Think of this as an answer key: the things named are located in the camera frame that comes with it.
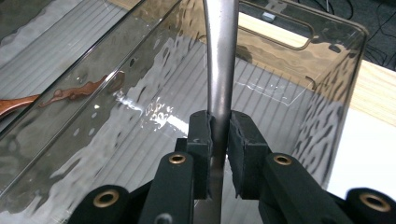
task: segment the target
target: black cable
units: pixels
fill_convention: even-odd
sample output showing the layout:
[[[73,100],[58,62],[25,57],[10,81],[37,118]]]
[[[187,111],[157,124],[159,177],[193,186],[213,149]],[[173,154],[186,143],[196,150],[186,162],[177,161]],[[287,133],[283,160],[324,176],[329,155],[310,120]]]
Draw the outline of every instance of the black cable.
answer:
[[[378,16],[378,10],[379,10],[379,8],[382,6],[382,4],[383,4],[383,3],[380,3],[380,4],[376,7],[376,10],[375,10],[376,20],[377,20],[377,22],[378,22],[379,28],[374,32],[374,34],[373,34],[367,41],[370,41],[371,39],[373,39],[373,37],[374,37],[379,31],[381,31],[381,33],[382,33],[383,35],[388,35],[388,34],[384,34],[384,33],[382,32],[382,27],[383,27],[385,24],[387,24],[387,23],[393,18],[393,16],[396,14],[396,11],[395,11],[384,23],[381,24],[381,21],[380,21],[379,16]]]
[[[334,8],[332,7],[332,3],[330,3],[330,2],[329,2],[329,7],[330,7],[330,9],[332,10],[332,14],[335,15]]]
[[[379,58],[381,59],[381,62],[382,62],[381,65],[385,63],[385,61],[388,58],[387,53],[385,53],[384,51],[382,51],[380,49],[377,49],[377,48],[375,48],[375,47],[373,47],[371,45],[367,45],[366,48],[371,50],[372,52],[378,54],[378,56],[379,56]]]
[[[346,0],[346,2],[349,4],[349,8],[350,8],[350,16],[347,18],[347,20],[350,20],[353,17],[354,9],[353,9],[353,6],[352,6],[352,3],[350,2],[350,0]]]
[[[388,65],[392,62],[393,58],[396,57],[396,52],[392,55],[392,57],[389,58],[389,61],[384,64],[384,67],[388,67]],[[396,70],[396,60],[395,60],[395,65],[393,66],[393,70]]]
[[[375,58],[375,56],[369,50],[365,51],[364,57],[367,58],[371,63],[379,64],[379,61]]]
[[[318,2],[317,0],[310,0],[310,1],[316,3],[318,5],[319,9],[327,12],[327,9],[320,2]]]

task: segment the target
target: white surface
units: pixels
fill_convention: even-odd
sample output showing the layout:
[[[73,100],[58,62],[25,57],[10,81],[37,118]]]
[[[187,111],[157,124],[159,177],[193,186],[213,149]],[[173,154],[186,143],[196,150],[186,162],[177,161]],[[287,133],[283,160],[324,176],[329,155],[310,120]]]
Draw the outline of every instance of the white surface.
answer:
[[[396,127],[349,109],[328,191],[379,190],[396,200]]]

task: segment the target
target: clear plastic container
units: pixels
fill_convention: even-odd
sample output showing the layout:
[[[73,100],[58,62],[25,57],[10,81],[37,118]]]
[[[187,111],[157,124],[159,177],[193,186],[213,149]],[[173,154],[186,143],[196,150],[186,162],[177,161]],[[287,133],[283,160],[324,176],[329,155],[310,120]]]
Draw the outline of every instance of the clear plastic container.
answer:
[[[293,3],[267,6],[240,8],[272,15],[272,25],[304,41],[293,46],[240,25],[233,109],[325,188],[366,32]],[[206,109],[206,78],[202,1],[134,7],[2,131],[0,222],[65,223],[92,189],[132,191],[150,181],[160,158],[187,136],[190,114]],[[88,82],[98,87],[45,104]],[[261,223],[257,203],[234,198],[228,163],[222,222]]]

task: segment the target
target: screw hole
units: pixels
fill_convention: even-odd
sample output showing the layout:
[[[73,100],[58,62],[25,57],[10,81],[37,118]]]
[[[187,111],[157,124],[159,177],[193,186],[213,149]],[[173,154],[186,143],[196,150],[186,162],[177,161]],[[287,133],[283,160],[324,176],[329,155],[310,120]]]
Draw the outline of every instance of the screw hole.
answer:
[[[109,207],[119,199],[119,193],[114,189],[106,190],[93,199],[93,205],[99,208]]]
[[[131,61],[129,62],[129,67],[132,67],[134,65],[134,61],[135,61],[135,58],[132,58]]]
[[[173,164],[181,164],[186,160],[186,157],[180,154],[172,155],[169,157],[169,161]]]
[[[363,193],[359,198],[361,199],[361,202],[364,203],[366,206],[378,212],[390,211],[390,205],[384,199],[372,193]]]
[[[290,165],[291,159],[286,156],[275,156],[274,161],[281,165]]]
[[[167,213],[162,213],[159,214],[158,216],[155,217],[155,224],[172,224],[172,216],[167,214]]]

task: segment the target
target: silver shaft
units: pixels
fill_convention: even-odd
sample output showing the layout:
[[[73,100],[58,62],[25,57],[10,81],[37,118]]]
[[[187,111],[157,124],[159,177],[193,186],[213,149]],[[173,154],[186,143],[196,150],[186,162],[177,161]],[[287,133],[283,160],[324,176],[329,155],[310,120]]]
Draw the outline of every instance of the silver shaft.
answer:
[[[207,111],[213,117],[210,124],[213,141],[211,199],[200,201],[195,206],[194,223],[219,224],[239,10],[237,0],[204,0],[204,7],[207,34]]]

